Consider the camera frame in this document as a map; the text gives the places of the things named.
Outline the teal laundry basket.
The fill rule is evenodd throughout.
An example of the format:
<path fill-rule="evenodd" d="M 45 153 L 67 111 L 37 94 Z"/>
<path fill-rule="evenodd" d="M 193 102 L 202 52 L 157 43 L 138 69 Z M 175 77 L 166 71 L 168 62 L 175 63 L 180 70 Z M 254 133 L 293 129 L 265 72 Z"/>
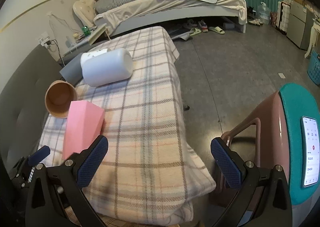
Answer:
<path fill-rule="evenodd" d="M 319 54 L 316 51 L 312 51 L 310 56 L 310 62 L 308 65 L 307 74 L 310 77 L 310 79 L 315 83 L 316 85 L 320 85 L 320 60 L 319 60 Z"/>

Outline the white floral paper cup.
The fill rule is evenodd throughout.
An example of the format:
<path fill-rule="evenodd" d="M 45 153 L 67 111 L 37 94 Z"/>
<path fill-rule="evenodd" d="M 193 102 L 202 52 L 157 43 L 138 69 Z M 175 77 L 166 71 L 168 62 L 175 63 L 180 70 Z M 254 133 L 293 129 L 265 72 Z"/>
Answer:
<path fill-rule="evenodd" d="M 109 51 L 110 51 L 110 48 L 105 48 L 105 49 L 96 50 L 96 51 L 90 51 L 87 53 L 83 53 L 82 57 L 84 59 L 91 59 L 91 58 L 97 57 L 99 55 L 105 54 Z"/>

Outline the clear water jug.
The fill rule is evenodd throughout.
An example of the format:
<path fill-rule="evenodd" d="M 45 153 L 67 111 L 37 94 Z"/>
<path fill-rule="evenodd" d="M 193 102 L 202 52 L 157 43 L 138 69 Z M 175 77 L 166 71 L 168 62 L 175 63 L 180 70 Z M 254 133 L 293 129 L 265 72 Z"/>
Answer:
<path fill-rule="evenodd" d="M 257 17 L 263 24 L 269 24 L 270 22 L 270 8 L 264 2 L 260 2 L 257 8 Z"/>

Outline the green slipper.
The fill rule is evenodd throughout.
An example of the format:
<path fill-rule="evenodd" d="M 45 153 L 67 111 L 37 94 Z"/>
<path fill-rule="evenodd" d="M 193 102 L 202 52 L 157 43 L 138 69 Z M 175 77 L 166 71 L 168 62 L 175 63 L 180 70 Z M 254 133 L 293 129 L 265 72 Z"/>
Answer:
<path fill-rule="evenodd" d="M 225 31 L 221 29 L 220 27 L 208 27 L 208 30 L 213 31 L 219 35 L 224 35 Z"/>

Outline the white bedside table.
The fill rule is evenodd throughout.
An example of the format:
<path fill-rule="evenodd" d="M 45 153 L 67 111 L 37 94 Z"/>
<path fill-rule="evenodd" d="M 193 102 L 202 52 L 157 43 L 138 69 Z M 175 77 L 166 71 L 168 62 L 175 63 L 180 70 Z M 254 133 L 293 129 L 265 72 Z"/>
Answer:
<path fill-rule="evenodd" d="M 71 46 L 64 54 L 63 56 L 73 53 L 76 50 L 79 50 L 86 46 L 91 46 L 94 44 L 98 38 L 100 38 L 102 35 L 105 35 L 108 37 L 108 31 L 107 31 L 107 24 L 102 24 L 97 26 L 90 35 L 85 36 L 83 39 L 81 39 L 79 42 L 77 42 L 75 45 Z"/>

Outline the green bottle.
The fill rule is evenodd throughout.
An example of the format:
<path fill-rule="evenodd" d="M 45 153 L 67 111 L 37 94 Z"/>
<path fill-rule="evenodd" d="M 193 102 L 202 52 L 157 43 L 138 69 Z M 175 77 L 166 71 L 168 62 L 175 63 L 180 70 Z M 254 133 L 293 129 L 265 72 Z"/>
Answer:
<path fill-rule="evenodd" d="M 91 35 L 91 31 L 90 31 L 90 29 L 89 29 L 88 26 L 82 27 L 81 30 L 82 30 L 84 36 L 89 36 L 89 35 Z"/>

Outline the grey plastic cup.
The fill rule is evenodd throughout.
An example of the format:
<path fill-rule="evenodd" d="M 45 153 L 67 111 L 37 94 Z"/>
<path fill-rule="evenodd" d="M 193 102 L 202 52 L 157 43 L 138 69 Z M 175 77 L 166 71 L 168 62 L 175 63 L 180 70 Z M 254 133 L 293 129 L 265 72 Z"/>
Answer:
<path fill-rule="evenodd" d="M 80 59 L 72 59 L 60 70 L 60 74 L 66 82 L 75 86 L 83 78 Z"/>

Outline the brown paper cup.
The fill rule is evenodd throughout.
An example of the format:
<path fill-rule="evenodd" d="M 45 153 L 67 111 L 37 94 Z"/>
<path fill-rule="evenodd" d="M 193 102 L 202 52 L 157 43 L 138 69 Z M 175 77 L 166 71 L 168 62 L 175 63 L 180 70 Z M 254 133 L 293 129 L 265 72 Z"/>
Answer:
<path fill-rule="evenodd" d="M 54 81 L 44 97 L 47 111 L 56 118 L 67 118 L 71 102 L 77 100 L 74 86 L 62 80 Z"/>

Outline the plaid blanket on table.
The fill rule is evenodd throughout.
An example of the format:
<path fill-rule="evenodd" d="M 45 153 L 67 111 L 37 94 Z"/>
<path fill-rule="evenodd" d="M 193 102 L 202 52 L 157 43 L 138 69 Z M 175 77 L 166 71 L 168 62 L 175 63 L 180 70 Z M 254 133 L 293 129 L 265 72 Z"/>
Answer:
<path fill-rule="evenodd" d="M 216 183 L 188 145 L 179 53 L 167 31 L 150 27 L 115 38 L 103 48 L 127 49 L 133 74 L 97 88 L 81 81 L 80 99 L 105 110 L 109 148 L 84 194 L 95 211 L 132 223 L 174 225 L 195 217 L 195 199 Z"/>

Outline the pink stool teal cushion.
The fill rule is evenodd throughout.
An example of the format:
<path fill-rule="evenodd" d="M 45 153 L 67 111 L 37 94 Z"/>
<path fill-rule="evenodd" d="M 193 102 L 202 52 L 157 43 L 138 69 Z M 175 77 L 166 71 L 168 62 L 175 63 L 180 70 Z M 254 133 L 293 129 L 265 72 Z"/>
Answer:
<path fill-rule="evenodd" d="M 319 109 L 315 98 L 301 85 L 287 83 L 221 138 L 230 146 L 239 133 L 255 126 L 254 162 L 261 167 L 281 165 L 293 207 L 310 212 L 319 199 L 319 180 L 315 185 L 302 187 L 303 116 L 316 119 L 319 131 Z"/>

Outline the white cylindrical cup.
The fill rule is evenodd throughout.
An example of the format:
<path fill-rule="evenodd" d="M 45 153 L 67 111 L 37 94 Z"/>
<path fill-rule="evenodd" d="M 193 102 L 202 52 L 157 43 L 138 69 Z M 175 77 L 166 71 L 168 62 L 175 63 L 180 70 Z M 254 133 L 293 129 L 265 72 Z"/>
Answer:
<path fill-rule="evenodd" d="M 133 59 L 125 48 L 110 50 L 91 59 L 81 56 L 80 63 L 84 81 L 91 87 L 123 81 L 133 73 Z"/>

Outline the wall power socket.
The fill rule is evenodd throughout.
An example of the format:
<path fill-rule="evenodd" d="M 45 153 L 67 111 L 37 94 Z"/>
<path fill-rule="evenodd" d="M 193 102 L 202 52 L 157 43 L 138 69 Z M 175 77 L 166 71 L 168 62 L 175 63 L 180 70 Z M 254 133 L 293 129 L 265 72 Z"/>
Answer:
<path fill-rule="evenodd" d="M 37 41 L 39 42 L 39 44 L 40 44 L 41 46 L 43 46 L 43 47 L 46 48 L 46 49 L 48 49 L 48 48 L 50 47 L 50 45 L 51 45 L 50 36 L 49 36 L 49 34 L 48 34 L 46 31 L 45 31 L 44 33 L 42 33 L 42 34 L 38 37 Z"/>

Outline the grey mini fridge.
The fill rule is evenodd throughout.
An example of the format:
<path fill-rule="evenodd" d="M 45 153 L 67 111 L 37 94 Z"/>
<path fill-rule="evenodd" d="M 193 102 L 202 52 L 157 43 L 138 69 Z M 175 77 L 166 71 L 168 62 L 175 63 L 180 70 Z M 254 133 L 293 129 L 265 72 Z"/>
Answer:
<path fill-rule="evenodd" d="M 287 37 L 300 49 L 307 50 L 315 14 L 303 5 L 291 3 Z"/>

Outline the bed with beige sheets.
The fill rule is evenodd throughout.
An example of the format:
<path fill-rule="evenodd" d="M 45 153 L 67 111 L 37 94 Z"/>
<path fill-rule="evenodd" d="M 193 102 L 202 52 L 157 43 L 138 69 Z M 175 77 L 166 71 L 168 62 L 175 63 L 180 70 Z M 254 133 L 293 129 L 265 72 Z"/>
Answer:
<path fill-rule="evenodd" d="M 108 34 L 116 36 L 156 23 L 196 17 L 236 17 L 242 32 L 247 24 L 245 0 L 217 0 L 211 4 L 198 0 L 136 0 L 99 14 L 95 0 L 79 0 L 73 11 L 84 26 L 107 24 Z"/>

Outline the pink hexagonal plastic cup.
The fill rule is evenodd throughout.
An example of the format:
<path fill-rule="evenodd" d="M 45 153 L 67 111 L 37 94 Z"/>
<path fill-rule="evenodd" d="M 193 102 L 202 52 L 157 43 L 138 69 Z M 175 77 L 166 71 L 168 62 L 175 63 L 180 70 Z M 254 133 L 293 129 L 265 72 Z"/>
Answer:
<path fill-rule="evenodd" d="M 72 101 L 63 140 L 62 159 L 87 149 L 100 135 L 105 110 L 89 101 Z"/>

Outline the smartphone lit screen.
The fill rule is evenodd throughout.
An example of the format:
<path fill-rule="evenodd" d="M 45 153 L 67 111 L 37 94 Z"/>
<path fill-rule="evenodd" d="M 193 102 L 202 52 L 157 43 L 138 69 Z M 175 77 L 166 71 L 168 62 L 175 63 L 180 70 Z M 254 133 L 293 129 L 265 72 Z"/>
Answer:
<path fill-rule="evenodd" d="M 319 131 L 317 120 L 307 116 L 301 118 L 303 137 L 302 187 L 309 187 L 319 180 Z"/>

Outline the grey sofa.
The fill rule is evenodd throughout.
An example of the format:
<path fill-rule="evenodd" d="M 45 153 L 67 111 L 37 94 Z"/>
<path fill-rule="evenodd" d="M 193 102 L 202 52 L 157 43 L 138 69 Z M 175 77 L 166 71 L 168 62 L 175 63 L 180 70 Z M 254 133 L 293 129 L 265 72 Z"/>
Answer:
<path fill-rule="evenodd" d="M 7 171 L 37 150 L 48 117 L 45 93 L 54 81 L 64 79 L 61 69 L 48 50 L 36 46 L 2 90 L 1 159 Z"/>

